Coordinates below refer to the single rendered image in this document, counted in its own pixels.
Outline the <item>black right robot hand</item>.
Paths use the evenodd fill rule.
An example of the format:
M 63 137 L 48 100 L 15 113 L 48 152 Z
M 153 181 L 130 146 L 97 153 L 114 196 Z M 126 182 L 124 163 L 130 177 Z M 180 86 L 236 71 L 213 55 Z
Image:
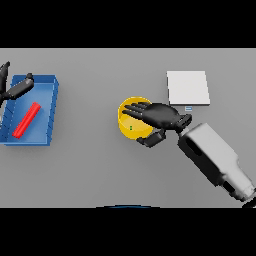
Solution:
M 180 134 L 192 122 L 191 114 L 181 115 L 175 108 L 162 103 L 132 103 L 125 105 L 122 113 L 158 129 L 146 138 L 136 139 L 138 143 L 148 148 L 165 140 L 167 130 L 174 130 Z

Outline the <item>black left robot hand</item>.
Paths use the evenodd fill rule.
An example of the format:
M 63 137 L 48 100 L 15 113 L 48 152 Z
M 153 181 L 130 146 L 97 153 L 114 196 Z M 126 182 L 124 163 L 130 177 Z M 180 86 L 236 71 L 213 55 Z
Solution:
M 13 87 L 7 90 L 6 83 L 9 67 L 9 61 L 0 66 L 0 107 L 4 101 L 16 100 L 23 96 L 25 93 L 29 92 L 34 87 L 33 75 L 28 73 L 21 82 L 15 84 Z

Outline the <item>yellow bowl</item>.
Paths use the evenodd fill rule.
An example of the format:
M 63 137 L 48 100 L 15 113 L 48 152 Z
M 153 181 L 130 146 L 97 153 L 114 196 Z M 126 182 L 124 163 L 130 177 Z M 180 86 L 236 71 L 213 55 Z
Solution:
M 131 140 L 136 140 L 139 137 L 148 137 L 153 131 L 151 126 L 145 124 L 141 120 L 137 120 L 127 114 L 122 113 L 126 105 L 130 105 L 132 103 L 138 104 L 139 102 L 149 102 L 149 100 L 141 96 L 132 96 L 124 100 L 118 108 L 117 117 L 120 132 Z

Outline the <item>pale square measuring scale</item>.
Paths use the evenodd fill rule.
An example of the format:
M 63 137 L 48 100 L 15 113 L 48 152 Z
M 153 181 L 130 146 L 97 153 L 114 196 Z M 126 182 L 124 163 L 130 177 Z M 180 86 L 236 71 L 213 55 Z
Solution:
M 168 101 L 171 106 L 209 106 L 205 71 L 167 71 Z

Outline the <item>blue tray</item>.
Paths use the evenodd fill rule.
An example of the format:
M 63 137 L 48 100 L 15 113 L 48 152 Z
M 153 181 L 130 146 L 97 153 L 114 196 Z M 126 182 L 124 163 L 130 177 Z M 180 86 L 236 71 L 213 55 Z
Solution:
M 55 75 L 34 75 L 34 88 L 17 100 L 5 103 L 0 125 L 0 144 L 6 146 L 49 146 L 59 83 Z M 36 102 L 41 108 L 20 139 L 12 136 L 15 128 Z

